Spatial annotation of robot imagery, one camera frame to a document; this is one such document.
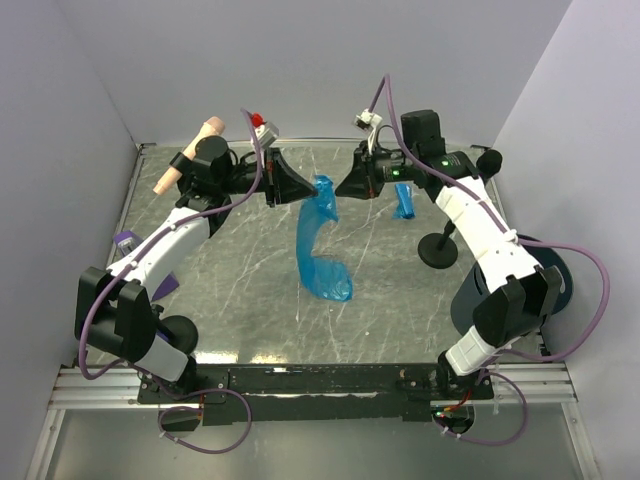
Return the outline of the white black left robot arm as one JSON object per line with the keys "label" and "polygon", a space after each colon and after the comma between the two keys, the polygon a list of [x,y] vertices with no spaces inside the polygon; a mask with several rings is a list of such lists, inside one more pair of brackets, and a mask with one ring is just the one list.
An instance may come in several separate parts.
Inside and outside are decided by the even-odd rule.
{"label": "white black left robot arm", "polygon": [[197,363],[192,353],[198,330],[180,315],[162,318],[151,298],[161,283],[196,248],[208,241],[236,207],[262,193],[270,207],[317,196],[317,189],[296,173],[277,148],[257,146],[238,157],[218,135],[199,140],[192,158],[177,154],[171,162],[181,174],[181,193],[160,227],[136,249],[106,269],[90,267],[79,279],[74,334],[78,366],[97,379],[86,362],[88,347],[124,361],[160,381],[172,400],[196,393]]}

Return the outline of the aluminium rail frame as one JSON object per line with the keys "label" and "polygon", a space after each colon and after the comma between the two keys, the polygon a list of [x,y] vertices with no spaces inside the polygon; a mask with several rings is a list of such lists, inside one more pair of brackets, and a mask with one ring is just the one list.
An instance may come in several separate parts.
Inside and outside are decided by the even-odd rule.
{"label": "aluminium rail frame", "polygon": [[[475,389],[469,405],[496,402],[516,403],[520,397],[535,403],[575,403],[577,395],[565,366],[560,364],[501,364],[498,372],[506,378],[484,380]],[[372,398],[383,393],[380,388],[369,390],[341,389],[314,391],[301,389],[260,390],[257,397],[294,399],[298,397],[347,396]],[[114,410],[119,408],[153,408],[176,404],[178,401],[164,394],[159,387],[145,387],[137,373],[117,368],[95,381],[86,380],[77,369],[60,370],[48,408],[50,410]]]}

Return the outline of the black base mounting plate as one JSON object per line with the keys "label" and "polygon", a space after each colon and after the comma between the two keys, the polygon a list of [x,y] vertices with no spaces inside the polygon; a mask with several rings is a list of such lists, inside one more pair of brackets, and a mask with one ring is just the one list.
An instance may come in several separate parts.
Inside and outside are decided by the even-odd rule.
{"label": "black base mounting plate", "polygon": [[451,380],[434,363],[203,364],[186,385],[143,380],[138,401],[193,406],[203,425],[218,426],[246,419],[428,422],[436,406],[493,396],[490,381]]}

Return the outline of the blue detached trash bag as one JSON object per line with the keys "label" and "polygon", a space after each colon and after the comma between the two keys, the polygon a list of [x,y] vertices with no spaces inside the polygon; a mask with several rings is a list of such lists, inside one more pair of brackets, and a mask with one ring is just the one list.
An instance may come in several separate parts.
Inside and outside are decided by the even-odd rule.
{"label": "blue detached trash bag", "polygon": [[329,226],[339,222],[334,184],[329,176],[316,175],[317,195],[305,199],[300,207],[295,255],[299,281],[313,296],[345,303],[352,299],[352,276],[346,264],[321,245]]}

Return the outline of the black microphone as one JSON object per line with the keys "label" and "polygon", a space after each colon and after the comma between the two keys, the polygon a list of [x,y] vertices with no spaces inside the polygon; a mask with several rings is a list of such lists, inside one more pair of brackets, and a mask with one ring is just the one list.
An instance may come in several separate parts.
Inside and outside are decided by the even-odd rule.
{"label": "black microphone", "polygon": [[476,168],[483,178],[490,179],[500,172],[502,162],[503,156],[499,151],[487,149],[477,159]]}

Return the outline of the beige microphone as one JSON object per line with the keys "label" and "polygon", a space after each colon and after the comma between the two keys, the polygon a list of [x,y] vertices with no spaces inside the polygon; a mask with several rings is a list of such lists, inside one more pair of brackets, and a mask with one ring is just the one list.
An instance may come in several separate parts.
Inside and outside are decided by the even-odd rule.
{"label": "beige microphone", "polygon": [[[221,135],[225,130],[225,123],[218,117],[211,117],[207,121],[205,121],[199,132],[196,136],[191,140],[191,142],[181,151],[185,156],[187,156],[191,161],[194,159],[196,154],[196,145],[200,140],[209,136]],[[166,193],[173,185],[177,179],[181,176],[173,167],[169,166],[162,177],[157,181],[155,187],[153,188],[153,192],[157,195],[163,195]]]}

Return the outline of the dark blue trash bin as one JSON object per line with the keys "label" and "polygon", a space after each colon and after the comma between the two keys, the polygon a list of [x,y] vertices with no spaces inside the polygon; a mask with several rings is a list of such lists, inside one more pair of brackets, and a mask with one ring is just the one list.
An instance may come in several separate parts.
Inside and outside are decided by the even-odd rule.
{"label": "dark blue trash bin", "polygon": [[525,274],[505,274],[498,287],[489,289],[484,270],[474,264],[454,296],[450,313],[454,327],[464,335],[475,328],[493,347],[541,328],[566,308],[573,295],[573,278],[567,263],[553,249],[530,236],[519,237],[534,260]]}

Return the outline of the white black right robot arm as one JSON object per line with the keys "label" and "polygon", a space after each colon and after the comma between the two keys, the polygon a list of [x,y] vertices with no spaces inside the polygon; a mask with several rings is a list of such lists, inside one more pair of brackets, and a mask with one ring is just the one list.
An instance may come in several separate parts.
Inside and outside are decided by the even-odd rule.
{"label": "white black right robot arm", "polygon": [[413,182],[448,219],[443,232],[420,240],[422,261],[436,269],[455,263],[457,247],[450,236],[457,232],[481,272],[487,293],[473,308],[464,335],[438,358],[438,390],[458,398],[487,362],[551,316],[562,276],[556,268],[542,266],[521,245],[489,198],[486,182],[501,168],[497,151],[484,152],[476,162],[462,151],[447,151],[433,110],[402,115],[398,154],[378,143],[380,115],[365,109],[354,124],[368,137],[354,151],[351,171],[336,195],[374,199],[387,183]]}

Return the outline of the black right mic stand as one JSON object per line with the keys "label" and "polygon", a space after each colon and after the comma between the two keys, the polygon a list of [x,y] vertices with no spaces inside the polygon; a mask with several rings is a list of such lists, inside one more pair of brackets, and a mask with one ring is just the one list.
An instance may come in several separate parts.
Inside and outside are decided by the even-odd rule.
{"label": "black right mic stand", "polygon": [[420,259],[435,269],[447,269],[454,265],[458,258],[457,246],[451,239],[454,231],[454,223],[448,221],[441,233],[434,232],[422,237],[417,247]]}

